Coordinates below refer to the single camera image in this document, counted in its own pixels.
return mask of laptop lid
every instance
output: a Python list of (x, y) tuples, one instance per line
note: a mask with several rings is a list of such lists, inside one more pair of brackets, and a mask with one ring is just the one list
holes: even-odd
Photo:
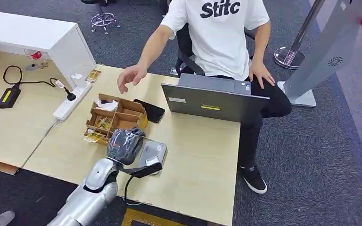
[(170, 111), (208, 118), (253, 123), (268, 97), (162, 84)]

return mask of laptop label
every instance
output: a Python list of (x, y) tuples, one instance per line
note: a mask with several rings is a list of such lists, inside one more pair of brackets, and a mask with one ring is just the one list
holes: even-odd
[(186, 103), (185, 99), (169, 97), (169, 101)]
[(217, 106), (202, 105), (201, 108), (220, 111), (221, 108)]

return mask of gray kiosk stand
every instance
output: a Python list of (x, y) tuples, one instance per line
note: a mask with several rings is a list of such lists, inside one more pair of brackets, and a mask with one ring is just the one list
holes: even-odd
[(316, 106), (311, 88), (349, 62), (361, 20), (362, 0), (337, 1), (310, 54), (287, 81), (278, 82), (292, 105)]

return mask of plug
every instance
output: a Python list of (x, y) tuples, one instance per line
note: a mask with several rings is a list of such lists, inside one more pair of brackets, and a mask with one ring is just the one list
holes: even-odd
[(76, 96), (74, 93), (70, 93), (70, 91), (68, 91), (68, 89), (65, 87), (65, 91), (67, 93), (67, 99), (70, 100), (70, 101), (73, 101), (75, 100)]
[(73, 101), (73, 100), (75, 100), (75, 99), (77, 98), (77, 96), (76, 96), (74, 93), (71, 93), (71, 92), (63, 85), (63, 83), (61, 83), (59, 80), (57, 80), (57, 81), (55, 82), (55, 84), (56, 84), (57, 86), (59, 86), (59, 88), (65, 89), (65, 91), (66, 91), (66, 93), (67, 93), (67, 99), (68, 99), (69, 101)]

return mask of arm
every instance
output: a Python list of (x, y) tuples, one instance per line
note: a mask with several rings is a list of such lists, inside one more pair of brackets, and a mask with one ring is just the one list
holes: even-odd
[(257, 28), (255, 54), (249, 68), (249, 80), (253, 81), (253, 75), (255, 75), (262, 89), (264, 89), (263, 79), (274, 86), (275, 80), (263, 64), (264, 51), (266, 50), (271, 31), (270, 18), (263, 4), (263, 0), (248, 2), (245, 27), (248, 30)]
[(135, 86), (146, 76), (148, 67), (162, 54), (167, 41), (173, 39), (186, 22), (185, 0), (172, 0), (160, 26), (146, 42), (138, 63), (119, 75), (117, 85), (121, 94), (128, 91), (127, 83), (132, 82)]
[(271, 85), (275, 85), (275, 80), (263, 64), (264, 51), (266, 50), (271, 32), (270, 22), (259, 26), (255, 36), (255, 54), (249, 69), (249, 80), (253, 81), (255, 75), (259, 81), (260, 87), (264, 89), (263, 79), (266, 79)]
[(136, 86), (141, 79), (145, 78), (148, 67), (162, 54), (172, 33), (172, 30), (164, 25), (160, 25), (153, 32), (145, 44), (138, 63), (127, 67), (119, 75), (117, 85), (121, 94), (128, 92), (128, 88), (125, 86), (127, 83), (132, 82)]
[(255, 54), (253, 60), (263, 62), (264, 51), (270, 39), (271, 25), (267, 22), (257, 28), (255, 36)]
[(169, 27), (160, 25), (146, 42), (138, 65), (145, 68), (145, 70), (150, 67), (160, 54), (162, 54), (171, 34), (172, 30)]

